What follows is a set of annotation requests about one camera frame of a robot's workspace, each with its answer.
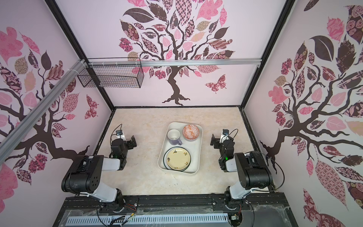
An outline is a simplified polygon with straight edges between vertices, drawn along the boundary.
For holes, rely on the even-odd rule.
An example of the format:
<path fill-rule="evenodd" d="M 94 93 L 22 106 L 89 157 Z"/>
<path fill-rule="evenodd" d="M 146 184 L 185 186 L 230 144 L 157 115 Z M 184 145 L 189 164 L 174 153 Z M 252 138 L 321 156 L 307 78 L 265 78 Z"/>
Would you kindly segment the white plastic bin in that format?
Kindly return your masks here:
<path fill-rule="evenodd" d="M 200 153 L 201 153 L 201 145 L 202 145 L 202 136 L 203 136 L 203 129 L 200 125 L 197 125 L 200 130 L 199 137 L 194 141 L 187 141 L 182 134 L 182 130 L 184 126 L 188 124 L 186 123 L 179 123 L 179 122 L 172 122 L 169 124 L 167 128 L 167 132 L 169 132 L 172 129 L 176 129 L 181 134 L 181 141 L 183 144 L 180 145 L 172 145 L 170 144 L 167 134 L 165 135 L 165 139 L 160 151 L 160 155 L 158 157 L 157 165 L 158 167 L 165 172 L 173 173 L 173 174 L 180 174 L 180 175 L 187 175 L 192 176 L 195 175 L 199 170 L 199 164 L 200 164 Z M 170 152 L 175 151 L 176 147 L 181 147 L 186 149 L 189 154 L 191 155 L 191 162 L 188 162 L 187 167 L 184 170 L 174 170 L 167 164 L 167 156 Z"/>

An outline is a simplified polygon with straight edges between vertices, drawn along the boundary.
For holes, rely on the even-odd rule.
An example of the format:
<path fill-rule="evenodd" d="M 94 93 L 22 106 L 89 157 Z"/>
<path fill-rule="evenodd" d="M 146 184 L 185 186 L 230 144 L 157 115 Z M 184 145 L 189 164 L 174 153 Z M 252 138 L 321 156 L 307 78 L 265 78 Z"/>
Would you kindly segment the lavender ceramic mug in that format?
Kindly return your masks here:
<path fill-rule="evenodd" d="M 178 130 L 172 129 L 167 133 L 167 138 L 172 145 L 182 145 L 181 134 Z"/>

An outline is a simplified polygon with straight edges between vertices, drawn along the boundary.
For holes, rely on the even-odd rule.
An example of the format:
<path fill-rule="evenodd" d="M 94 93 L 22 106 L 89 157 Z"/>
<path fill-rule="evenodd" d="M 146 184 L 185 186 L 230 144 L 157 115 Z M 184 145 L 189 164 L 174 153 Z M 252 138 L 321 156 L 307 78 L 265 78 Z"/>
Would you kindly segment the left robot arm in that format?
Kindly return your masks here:
<path fill-rule="evenodd" d="M 134 136 L 126 140 L 120 130 L 119 137 L 111 141 L 111 154 L 78 156 L 62 180 L 61 189 L 74 195 L 85 195 L 108 206 L 115 213 L 127 207 L 120 189 L 112 188 L 101 180 L 103 172 L 124 170 L 127 164 L 128 151 L 137 147 Z"/>

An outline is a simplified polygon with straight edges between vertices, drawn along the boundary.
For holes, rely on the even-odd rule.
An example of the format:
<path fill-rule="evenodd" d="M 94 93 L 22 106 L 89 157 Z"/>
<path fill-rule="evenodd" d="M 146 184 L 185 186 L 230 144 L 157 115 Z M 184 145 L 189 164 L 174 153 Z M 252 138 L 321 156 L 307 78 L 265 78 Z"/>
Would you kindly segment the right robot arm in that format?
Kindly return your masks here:
<path fill-rule="evenodd" d="M 228 135 L 211 137 L 210 145 L 218 149 L 220 158 L 219 167 L 224 172 L 236 172 L 237 182 L 227 187 L 224 193 L 224 206 L 229 210 L 235 210 L 237 201 L 243 201 L 254 191 L 268 188 L 273 183 L 272 174 L 267 167 L 263 154 L 258 151 L 247 153 L 234 152 L 234 139 Z"/>

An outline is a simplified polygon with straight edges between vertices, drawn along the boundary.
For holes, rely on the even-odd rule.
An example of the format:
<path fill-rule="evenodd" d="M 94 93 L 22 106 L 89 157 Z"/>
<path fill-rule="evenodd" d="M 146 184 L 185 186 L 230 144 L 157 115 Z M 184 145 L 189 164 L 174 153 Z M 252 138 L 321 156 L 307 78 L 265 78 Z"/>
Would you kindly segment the orange patterned bowl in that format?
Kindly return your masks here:
<path fill-rule="evenodd" d="M 200 130 L 199 130 L 198 126 L 196 126 L 194 124 L 188 124 L 188 125 L 184 126 L 184 128 L 182 130 L 182 134 L 183 134 L 183 137 L 187 141 L 194 141 L 199 137 Z"/>

